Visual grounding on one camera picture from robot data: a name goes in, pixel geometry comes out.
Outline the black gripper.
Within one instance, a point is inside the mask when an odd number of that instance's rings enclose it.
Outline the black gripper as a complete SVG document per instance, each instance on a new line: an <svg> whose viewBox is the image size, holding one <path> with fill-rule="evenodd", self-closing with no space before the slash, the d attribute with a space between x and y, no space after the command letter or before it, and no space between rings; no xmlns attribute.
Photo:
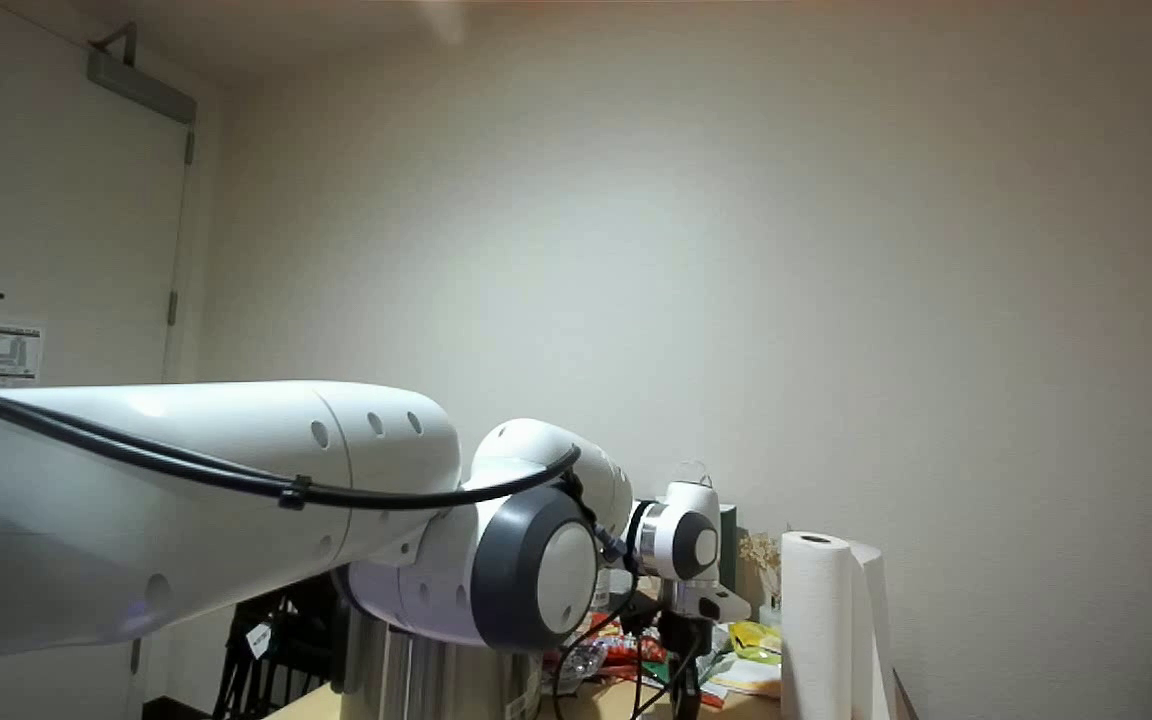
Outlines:
<svg viewBox="0 0 1152 720"><path fill-rule="evenodd" d="M624 597L621 629L636 639L657 634L657 642L676 658L710 653L709 619L688 619L670 611L663 598L651 598L642 591Z"/></svg>

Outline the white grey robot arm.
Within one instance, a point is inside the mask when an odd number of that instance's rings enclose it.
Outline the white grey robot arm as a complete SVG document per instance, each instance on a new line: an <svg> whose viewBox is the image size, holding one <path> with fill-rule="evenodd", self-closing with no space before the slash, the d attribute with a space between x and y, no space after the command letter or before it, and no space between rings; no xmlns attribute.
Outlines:
<svg viewBox="0 0 1152 720"><path fill-rule="evenodd" d="M621 563L680 619L737 619L705 484L639 498L592 441L502 418L460 445L402 387L0 387L0 657L141 639L333 573L426 639L546 653Z"/></svg>

